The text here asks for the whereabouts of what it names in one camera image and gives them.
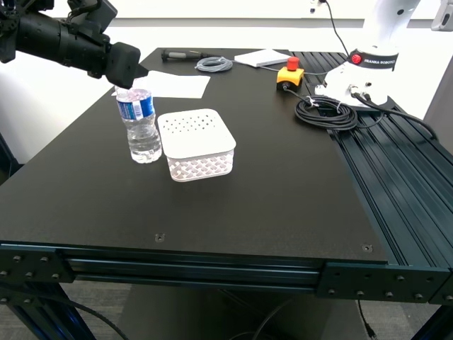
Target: bolt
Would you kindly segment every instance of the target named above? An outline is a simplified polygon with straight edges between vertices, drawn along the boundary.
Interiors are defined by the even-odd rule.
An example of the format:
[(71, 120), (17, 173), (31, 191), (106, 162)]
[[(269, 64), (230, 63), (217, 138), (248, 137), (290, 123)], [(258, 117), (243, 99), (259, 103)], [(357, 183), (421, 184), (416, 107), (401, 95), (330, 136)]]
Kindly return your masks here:
[(154, 241), (156, 241), (157, 243), (161, 243), (161, 242), (165, 241), (165, 234), (160, 234), (160, 233), (156, 234)]
[(362, 244), (362, 250), (365, 253), (371, 253), (373, 252), (373, 246), (371, 244)]

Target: white plastic basket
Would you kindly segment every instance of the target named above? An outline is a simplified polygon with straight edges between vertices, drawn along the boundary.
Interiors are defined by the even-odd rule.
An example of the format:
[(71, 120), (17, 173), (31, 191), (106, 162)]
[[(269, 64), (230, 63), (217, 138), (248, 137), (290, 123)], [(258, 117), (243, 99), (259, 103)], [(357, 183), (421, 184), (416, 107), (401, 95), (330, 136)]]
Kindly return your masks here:
[(178, 182), (226, 175), (236, 141), (217, 111), (166, 113), (157, 118), (171, 178)]

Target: white wall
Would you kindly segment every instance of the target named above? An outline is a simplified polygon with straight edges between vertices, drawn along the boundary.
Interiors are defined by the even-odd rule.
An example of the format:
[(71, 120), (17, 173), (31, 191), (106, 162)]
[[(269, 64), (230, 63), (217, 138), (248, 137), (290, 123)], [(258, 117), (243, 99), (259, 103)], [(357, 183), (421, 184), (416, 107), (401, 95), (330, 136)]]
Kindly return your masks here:
[[(360, 29), (340, 28), (338, 32), (349, 50), (356, 47)], [(113, 43), (123, 41), (137, 46), (142, 51), (142, 58), (157, 47), (342, 52), (330, 27), (110, 27), (106, 33)], [(389, 94), (407, 112), (419, 118), (425, 115), (453, 55), (452, 37), (451, 33), (436, 33), (429, 29), (406, 30), (394, 79), (389, 80)], [(25, 163), (110, 87), (105, 79), (92, 79), (83, 71), (18, 53), (16, 60), (0, 64), (0, 133), (18, 161)]]
[[(110, 0), (118, 10), (118, 18), (329, 18), (326, 5), (318, 0), (171, 0), (166, 6), (162, 0)], [(337, 19), (363, 19), (376, 0), (331, 0), (333, 15)], [(440, 0), (421, 0), (413, 14), (414, 19), (432, 19)], [(48, 15), (66, 17), (65, 1), (56, 1)]]

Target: notepad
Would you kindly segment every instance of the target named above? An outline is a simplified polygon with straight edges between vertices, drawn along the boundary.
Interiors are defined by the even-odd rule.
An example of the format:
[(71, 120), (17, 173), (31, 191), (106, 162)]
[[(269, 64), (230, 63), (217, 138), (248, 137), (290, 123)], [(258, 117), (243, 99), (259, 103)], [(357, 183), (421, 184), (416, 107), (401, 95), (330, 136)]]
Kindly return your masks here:
[(237, 55), (234, 60), (242, 64), (247, 64), (253, 67), (267, 66), (286, 62), (289, 55), (276, 52), (274, 50), (261, 50), (244, 55)]
[(133, 87), (150, 90), (153, 97), (200, 99), (209, 80), (209, 76), (176, 76), (150, 71), (148, 76), (135, 79)]

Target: plastic water bottle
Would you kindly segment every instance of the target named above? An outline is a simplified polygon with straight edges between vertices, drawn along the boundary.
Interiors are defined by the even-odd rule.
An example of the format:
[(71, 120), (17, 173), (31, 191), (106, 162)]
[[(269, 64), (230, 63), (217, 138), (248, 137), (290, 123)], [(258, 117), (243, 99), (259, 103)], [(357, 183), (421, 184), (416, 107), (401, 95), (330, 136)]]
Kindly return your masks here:
[(150, 91), (116, 88), (116, 100), (126, 125), (130, 154), (137, 163), (151, 163), (162, 155), (162, 144), (154, 120)]

